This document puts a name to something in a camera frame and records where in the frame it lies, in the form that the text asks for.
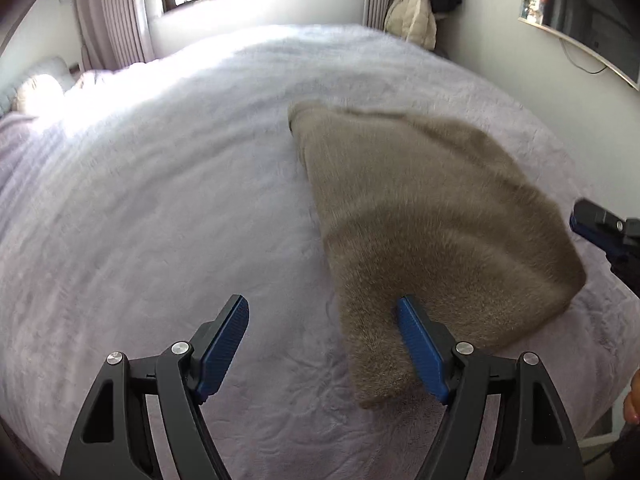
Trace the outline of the person right hand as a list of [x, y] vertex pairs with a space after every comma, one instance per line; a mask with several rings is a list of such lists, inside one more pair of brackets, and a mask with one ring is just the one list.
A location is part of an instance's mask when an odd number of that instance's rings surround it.
[[630, 382], [630, 391], [626, 394], [623, 403], [625, 422], [632, 426], [638, 426], [640, 422], [640, 370], [634, 373]]

